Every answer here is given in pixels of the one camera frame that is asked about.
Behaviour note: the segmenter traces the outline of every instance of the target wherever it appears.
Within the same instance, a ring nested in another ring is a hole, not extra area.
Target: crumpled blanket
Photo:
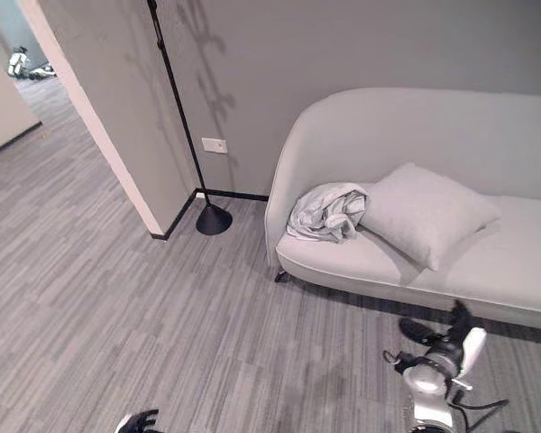
[[[364,214],[367,191],[356,183],[326,183],[314,187],[290,213],[287,233],[308,241],[341,242],[354,239]]]

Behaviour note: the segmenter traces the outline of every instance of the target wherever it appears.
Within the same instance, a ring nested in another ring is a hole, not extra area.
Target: wall switch plate
[[[207,152],[214,153],[228,153],[226,149],[226,140],[218,140],[217,138],[204,138],[202,139],[202,145]]]

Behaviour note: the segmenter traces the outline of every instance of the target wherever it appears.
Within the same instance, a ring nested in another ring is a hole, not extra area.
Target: sofa leg
[[[274,282],[287,282],[289,280],[289,275],[286,271],[280,271],[277,273],[277,276],[274,277]]]

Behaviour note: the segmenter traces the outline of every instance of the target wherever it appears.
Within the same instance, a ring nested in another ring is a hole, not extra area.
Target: gray sofa
[[[362,229],[342,244],[286,235],[315,185],[375,182],[403,162],[491,196],[502,219],[459,243],[438,272]],[[541,97],[362,88],[306,109],[284,144],[265,216],[269,265],[305,281],[541,327]]]

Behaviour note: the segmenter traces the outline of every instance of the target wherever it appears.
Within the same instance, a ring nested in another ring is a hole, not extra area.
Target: black glove
[[[147,428],[154,425],[156,419],[149,418],[157,413],[159,413],[158,409],[147,410],[132,415],[128,420],[123,419],[120,421],[120,424],[118,424],[115,433],[160,433],[152,428]]]

